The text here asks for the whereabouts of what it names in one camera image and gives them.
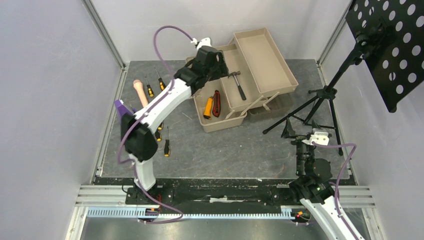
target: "hammer handle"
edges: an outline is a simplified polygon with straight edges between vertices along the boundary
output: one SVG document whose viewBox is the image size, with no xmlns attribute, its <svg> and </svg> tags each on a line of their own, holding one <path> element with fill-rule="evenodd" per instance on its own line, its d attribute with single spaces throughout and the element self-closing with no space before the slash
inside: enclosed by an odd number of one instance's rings
<svg viewBox="0 0 424 240">
<path fill-rule="evenodd" d="M 243 101 L 246 100 L 246 95 L 242 89 L 242 86 L 238 85 L 237 87 L 238 87 L 238 91 L 240 92 L 241 99 L 243 99 Z"/>
</svg>

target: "tripod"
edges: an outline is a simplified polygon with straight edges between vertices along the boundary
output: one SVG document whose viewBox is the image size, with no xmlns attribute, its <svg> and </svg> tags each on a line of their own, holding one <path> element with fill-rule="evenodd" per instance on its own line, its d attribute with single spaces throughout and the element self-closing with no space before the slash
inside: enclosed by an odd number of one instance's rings
<svg viewBox="0 0 424 240">
<path fill-rule="evenodd" d="M 349 53 L 349 55 L 347 56 L 347 58 L 343 62 L 343 64 L 340 66 L 339 70 L 337 71 L 337 73 L 335 74 L 335 76 L 333 77 L 331 82 L 328 84 L 328 86 L 326 85 L 322 89 L 309 90 L 308 91 L 309 94 L 316 93 L 316 96 L 311 98 L 309 101 L 305 102 L 300 107 L 296 108 L 294 111 L 287 114 L 285 117 L 283 117 L 281 120 L 276 122 L 274 125 L 265 129 L 262 133 L 267 134 L 270 130 L 277 127 L 279 124 L 281 124 L 282 122 L 284 122 L 285 120 L 287 120 L 290 117 L 293 117 L 295 119 L 302 121 L 303 124 L 306 125 L 306 126 L 312 126 L 309 123 L 309 121 L 312 119 L 315 112 L 318 110 L 318 108 L 321 106 L 321 104 L 324 102 L 324 100 L 327 99 L 329 101 L 329 104 L 330 104 L 331 117 L 332 117 L 332 121 L 333 121 L 334 125 L 333 126 L 320 125 L 320 127 L 326 128 L 326 129 L 334 129 L 335 136 L 337 138 L 337 144 L 340 145 L 341 140 L 340 140 L 339 126 L 337 124 L 337 118 L 336 118 L 336 113 L 335 113 L 335 110 L 334 110 L 334 103 L 333 103 L 333 100 L 336 98 L 336 93 L 337 93 L 337 90 L 334 88 L 334 86 L 336 85 L 336 83 L 339 81 L 339 79 L 342 77 L 342 75 L 346 72 L 346 70 L 351 65 L 354 65 L 354 64 L 359 65 L 362 62 L 363 59 L 361 58 L 361 56 L 364 55 L 365 49 L 367 48 L 366 47 L 367 44 L 368 43 L 367 43 L 366 38 L 364 36 L 358 37 L 356 44 L 355 44 L 355 47 Z M 306 106 L 310 105 L 311 103 L 315 102 L 315 100 L 318 100 L 318 101 L 316 102 L 316 104 L 313 105 L 312 109 L 310 110 L 309 114 L 307 115 L 307 117 L 305 119 L 302 119 L 298 116 L 295 116 L 296 113 L 298 113 L 300 110 L 304 109 Z M 340 156 L 343 155 L 343 151 L 342 151 L 341 147 L 338 149 L 338 154 Z"/>
</svg>

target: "purple cable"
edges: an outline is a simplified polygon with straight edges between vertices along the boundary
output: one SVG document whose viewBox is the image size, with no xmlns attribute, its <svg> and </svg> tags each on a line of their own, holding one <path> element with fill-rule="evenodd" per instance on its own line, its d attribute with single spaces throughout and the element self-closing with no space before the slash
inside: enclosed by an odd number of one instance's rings
<svg viewBox="0 0 424 240">
<path fill-rule="evenodd" d="M 138 183 L 138 186 L 140 187 L 140 189 L 141 189 L 141 191 L 150 199 L 150 200 L 152 200 L 153 202 L 155 202 L 156 204 L 158 204 L 158 205 L 160 205 L 160 206 L 162 206 L 162 207 L 164 207 L 164 208 L 167 208 L 167 209 L 171 209 L 171 210 L 173 210 L 173 211 L 175 211 L 175 212 L 177 212 L 177 213 L 179 213 L 179 214 L 181 214 L 181 216 L 179 216 L 179 217 L 177 217 L 177 218 L 173 218 L 173 219 L 169 219 L 169 220 L 163 220 L 163 221 L 153 221 L 153 222 L 145 222 L 146 224 L 166 224 L 166 223 L 172 223 L 172 222 L 175 222 L 175 221 L 178 221 L 178 220 L 180 220 L 182 217 L 183 217 L 183 212 L 182 211 L 180 211 L 180 210 L 178 210 L 178 209 L 176 209 L 176 208 L 174 208 L 174 207 L 172 207 L 172 206 L 169 206 L 169 205 L 166 205 L 166 204 L 164 204 L 164 203 L 162 203 L 162 202 L 160 202 L 160 201 L 158 201 L 158 200 L 156 200 L 156 199 L 154 199 L 152 196 L 150 196 L 149 194 L 148 194 L 148 192 L 143 188 L 143 186 L 142 186 L 142 184 L 141 184 L 141 182 L 140 182 L 140 179 L 138 178 L 138 173 L 137 173 L 137 168 L 136 168 L 136 161 L 135 160 L 133 160 L 133 159 L 131 159 L 131 158 L 129 158 L 129 159 L 127 159 L 127 160 L 124 160 L 124 161 L 121 161 L 121 153 L 122 153 L 122 149 L 124 148 L 124 143 L 125 143 L 125 141 L 127 140 L 127 138 L 128 138 L 128 136 L 130 135 L 130 133 L 134 130 L 134 128 L 136 127 L 136 125 L 137 124 L 139 124 L 144 118 L 145 118 L 145 116 L 146 116 L 146 114 L 148 114 L 151 110 L 153 110 L 153 108 L 156 106 L 156 105 L 158 105 L 168 94 L 169 94 L 169 92 L 171 91 L 171 89 L 173 89 L 173 87 L 174 87 L 174 84 L 175 84 L 175 79 L 173 78 L 173 73 L 172 73 L 172 70 L 171 70 L 171 68 L 170 68 L 170 66 L 164 61 L 164 59 L 162 58 L 162 56 L 161 56 L 161 54 L 159 53 L 159 50 L 158 50 L 158 46 L 157 46 L 157 44 L 156 44 L 156 38 L 157 38 L 157 36 L 158 36 L 158 33 L 160 32 L 160 31 L 162 31 L 163 29 L 168 29 L 168 28 L 170 28 L 170 29 L 176 29 L 176 30 L 178 30 L 178 31 L 180 31 L 181 33 L 183 33 L 183 34 L 185 34 L 190 40 L 193 40 L 192 39 L 192 37 L 187 33 L 187 32 L 185 32 L 184 30 L 182 30 L 181 28 L 179 28 L 179 27 L 176 27 L 176 26 L 170 26 L 170 25 L 167 25 L 167 26 L 162 26 L 162 27 L 160 27 L 155 33 L 154 33 L 154 37 L 153 37 L 153 46 L 154 46 L 154 51 L 156 52 L 156 55 L 159 57 L 159 59 L 160 59 L 160 61 L 162 62 L 162 64 L 165 66 L 165 68 L 168 70 L 168 73 L 171 75 L 171 77 L 172 77 L 172 80 L 171 80 L 171 82 L 170 82 L 170 85 L 169 85 L 169 88 L 168 88 L 168 90 L 162 95 L 162 97 L 160 97 L 155 103 L 153 103 L 147 110 L 146 110 L 146 112 L 142 115 L 142 116 L 140 116 L 140 118 L 139 119 L 137 119 L 132 125 L 131 125 L 131 127 L 129 127 L 129 129 L 128 129 L 128 131 L 126 131 L 126 133 L 125 133 L 125 135 L 123 136 L 123 138 L 122 138 L 122 140 L 121 140 L 121 142 L 120 142 L 120 144 L 119 144 L 119 149 L 118 149 L 118 156 L 117 156 L 117 159 L 118 159 L 118 163 L 119 164 L 124 164 L 124 163 L 128 163 L 128 162 L 132 162 L 133 164 L 134 164 L 134 166 L 133 166 L 133 169 L 134 169 L 134 176 L 135 176 L 135 179 L 136 179 L 136 181 L 137 181 L 137 183 Z"/>
<path fill-rule="evenodd" d="M 342 172 L 348 166 L 348 163 L 351 160 L 352 155 L 354 154 L 355 150 L 357 149 L 357 145 L 355 143 L 347 143 L 347 144 L 340 144 L 340 145 L 321 145 L 321 144 L 318 144 L 314 141 L 312 142 L 312 144 L 317 146 L 317 147 L 325 148 L 325 149 L 338 149 L 338 148 L 345 148 L 345 147 L 353 147 L 352 150 L 350 151 L 349 155 L 347 156 L 346 160 L 344 161 L 344 164 L 341 167 L 340 172 L 338 173 L 337 180 L 335 181 L 334 204 L 335 204 L 335 209 L 336 209 L 338 215 L 340 216 L 341 220 L 344 222 L 346 227 L 349 229 L 350 233 L 352 233 L 352 235 L 355 237 L 356 240 L 359 240 L 359 238 L 355 234 L 352 227 L 348 224 L 348 221 L 346 221 L 344 216 L 341 216 L 342 212 L 340 211 L 339 203 L 338 203 L 338 201 L 339 201 L 339 183 L 340 183 L 340 179 L 342 178 Z"/>
</svg>

